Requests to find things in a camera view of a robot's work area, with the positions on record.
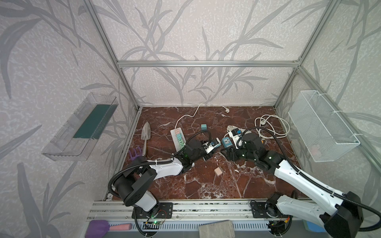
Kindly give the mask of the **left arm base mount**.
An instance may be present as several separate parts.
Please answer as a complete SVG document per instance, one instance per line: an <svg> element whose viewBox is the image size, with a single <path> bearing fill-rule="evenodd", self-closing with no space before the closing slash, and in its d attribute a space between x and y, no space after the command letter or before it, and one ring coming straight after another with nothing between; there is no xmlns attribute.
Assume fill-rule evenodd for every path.
<svg viewBox="0 0 381 238"><path fill-rule="evenodd" d="M132 218L137 219L170 219L172 218L174 203L159 202L151 210L145 211L141 207L135 207Z"/></svg>

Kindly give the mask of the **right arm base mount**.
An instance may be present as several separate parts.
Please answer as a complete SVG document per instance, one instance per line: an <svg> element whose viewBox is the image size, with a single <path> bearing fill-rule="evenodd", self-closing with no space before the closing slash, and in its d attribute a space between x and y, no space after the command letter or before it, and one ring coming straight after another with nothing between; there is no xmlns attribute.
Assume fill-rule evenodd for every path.
<svg viewBox="0 0 381 238"><path fill-rule="evenodd" d="M275 204L267 201L250 201L250 208L254 218L268 218L286 220L289 215L280 212Z"/></svg>

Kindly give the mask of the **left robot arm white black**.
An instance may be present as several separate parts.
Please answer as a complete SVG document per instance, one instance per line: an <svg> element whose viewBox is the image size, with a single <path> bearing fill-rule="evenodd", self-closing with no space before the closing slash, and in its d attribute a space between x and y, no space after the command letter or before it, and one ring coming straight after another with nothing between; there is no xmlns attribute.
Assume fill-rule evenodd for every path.
<svg viewBox="0 0 381 238"><path fill-rule="evenodd" d="M210 159L220 146L218 138L206 142L190 140L167 160L153 161L139 156L127 168L112 176L108 182L108 191L120 198L125 206L139 207L150 212L159 206L158 200L148 191L155 180L188 172L197 160Z"/></svg>

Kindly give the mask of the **white multicolour power strip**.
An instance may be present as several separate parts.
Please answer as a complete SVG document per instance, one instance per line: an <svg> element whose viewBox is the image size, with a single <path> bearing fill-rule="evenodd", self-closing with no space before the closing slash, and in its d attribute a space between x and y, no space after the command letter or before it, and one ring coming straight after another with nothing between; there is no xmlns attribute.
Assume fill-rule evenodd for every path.
<svg viewBox="0 0 381 238"><path fill-rule="evenodd" d="M181 128L176 128L170 131L173 143L175 145L175 149L179 152L186 143L186 139L184 137L183 131Z"/></svg>

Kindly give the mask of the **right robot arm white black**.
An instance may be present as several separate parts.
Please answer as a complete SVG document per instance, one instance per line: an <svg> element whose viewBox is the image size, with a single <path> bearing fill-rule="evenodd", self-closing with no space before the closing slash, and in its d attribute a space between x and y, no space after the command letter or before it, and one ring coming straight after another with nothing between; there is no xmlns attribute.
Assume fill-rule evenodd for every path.
<svg viewBox="0 0 381 238"><path fill-rule="evenodd" d="M361 226L364 210L377 216L381 215L379 211L362 204L360 197L353 192L343 193L321 183L295 166L283 153L267 150L256 134L236 129L223 138L222 144L221 152L227 160L251 161L311 199L311 202L304 202L298 200L296 192L291 196L276 192L264 205L252 203L253 211L266 213L272 218L286 216L288 222L293 217L303 219L323 227L333 238L354 238L358 232L380 229L380 222L369 227Z"/></svg>

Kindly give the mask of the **blue power strip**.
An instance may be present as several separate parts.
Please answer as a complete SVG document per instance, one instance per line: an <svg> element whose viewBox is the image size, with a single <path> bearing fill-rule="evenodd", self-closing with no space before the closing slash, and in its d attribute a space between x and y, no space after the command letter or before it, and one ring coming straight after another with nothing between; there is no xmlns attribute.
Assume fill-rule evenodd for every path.
<svg viewBox="0 0 381 238"><path fill-rule="evenodd" d="M229 137L224 137L222 139L221 143L224 146L224 148L229 148L229 147L233 146L233 143L231 142Z"/></svg>

